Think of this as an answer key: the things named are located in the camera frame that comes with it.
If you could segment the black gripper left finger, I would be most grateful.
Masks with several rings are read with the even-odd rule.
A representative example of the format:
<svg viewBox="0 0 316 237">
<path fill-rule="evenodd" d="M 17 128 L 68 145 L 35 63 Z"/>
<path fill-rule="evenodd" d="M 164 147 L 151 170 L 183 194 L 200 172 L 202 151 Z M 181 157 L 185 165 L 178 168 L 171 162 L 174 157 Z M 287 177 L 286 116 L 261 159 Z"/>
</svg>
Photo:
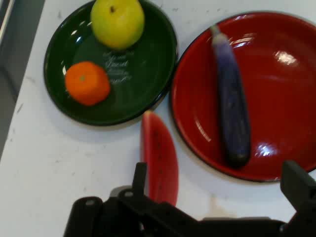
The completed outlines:
<svg viewBox="0 0 316 237">
<path fill-rule="evenodd" d="M 102 201 L 84 197 L 74 202 L 66 237 L 192 237 L 197 220 L 167 202 L 145 195 L 147 164 L 136 164 L 131 187 Z"/>
</svg>

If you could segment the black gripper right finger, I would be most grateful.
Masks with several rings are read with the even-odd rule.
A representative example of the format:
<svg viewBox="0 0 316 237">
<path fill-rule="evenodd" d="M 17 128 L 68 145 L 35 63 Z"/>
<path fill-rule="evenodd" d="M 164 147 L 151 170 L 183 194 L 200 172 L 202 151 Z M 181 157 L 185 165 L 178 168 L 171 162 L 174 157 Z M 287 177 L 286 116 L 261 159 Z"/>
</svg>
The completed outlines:
<svg viewBox="0 0 316 237">
<path fill-rule="evenodd" d="M 316 181 L 298 163 L 282 165 L 280 189 L 295 209 L 295 214 L 279 230 L 280 237 L 316 235 Z"/>
</svg>

